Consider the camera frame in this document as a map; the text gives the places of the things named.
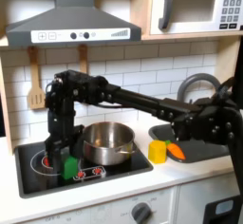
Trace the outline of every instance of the red burner ring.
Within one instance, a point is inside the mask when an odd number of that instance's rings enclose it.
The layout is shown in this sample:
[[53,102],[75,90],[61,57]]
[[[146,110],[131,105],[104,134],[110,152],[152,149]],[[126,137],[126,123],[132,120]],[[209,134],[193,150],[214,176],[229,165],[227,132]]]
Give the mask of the red burner ring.
[[100,175],[103,172],[102,168],[95,168],[93,170],[94,175]]
[[79,173],[78,173],[78,177],[79,177],[79,178],[84,177],[84,172],[79,172]]
[[43,164],[44,164],[46,167],[50,167],[50,166],[49,166],[49,160],[48,160],[47,157],[44,157],[44,159],[43,159]]

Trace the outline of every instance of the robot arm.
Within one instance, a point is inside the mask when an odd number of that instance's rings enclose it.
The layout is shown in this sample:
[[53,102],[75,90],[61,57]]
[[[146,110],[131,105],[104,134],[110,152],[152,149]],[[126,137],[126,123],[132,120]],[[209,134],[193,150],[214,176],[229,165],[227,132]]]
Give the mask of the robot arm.
[[74,102],[99,105],[118,103],[168,121],[178,140],[205,140],[229,146],[240,193],[243,196],[243,121],[228,90],[233,79],[224,83],[211,99],[200,99],[193,104],[175,100],[159,100],[121,89],[104,77],[91,77],[68,70],[55,75],[47,92],[49,138],[46,140],[50,164],[60,170],[61,150],[69,147],[75,155],[77,136],[81,126],[74,127]]

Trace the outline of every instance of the gray range hood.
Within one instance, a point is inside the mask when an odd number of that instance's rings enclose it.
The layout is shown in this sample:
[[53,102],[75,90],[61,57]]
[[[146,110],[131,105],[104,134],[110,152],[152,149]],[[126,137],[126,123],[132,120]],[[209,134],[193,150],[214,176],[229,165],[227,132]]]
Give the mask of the gray range hood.
[[139,41],[139,27],[94,8],[94,0],[55,0],[56,8],[7,27],[10,46]]

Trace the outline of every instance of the wooden spatula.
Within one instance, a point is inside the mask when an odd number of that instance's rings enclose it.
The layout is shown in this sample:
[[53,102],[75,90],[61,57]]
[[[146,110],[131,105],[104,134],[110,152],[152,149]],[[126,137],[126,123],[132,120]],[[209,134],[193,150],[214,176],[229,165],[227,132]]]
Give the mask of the wooden spatula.
[[79,46],[78,49],[80,53],[80,71],[87,74],[87,46]]
[[29,47],[28,56],[30,59],[30,71],[32,79],[32,89],[28,93],[28,105],[31,109],[44,108],[46,95],[39,85],[37,47]]

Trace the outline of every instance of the stovetop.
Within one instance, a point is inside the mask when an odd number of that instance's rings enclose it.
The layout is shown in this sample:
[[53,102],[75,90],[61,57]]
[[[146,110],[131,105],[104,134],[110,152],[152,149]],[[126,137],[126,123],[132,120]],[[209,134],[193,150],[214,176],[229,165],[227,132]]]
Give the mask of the stovetop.
[[119,177],[151,171],[153,166],[138,149],[131,159],[115,166],[99,166],[79,160],[79,173],[65,180],[48,165],[45,145],[33,143],[15,149],[20,197],[42,196]]

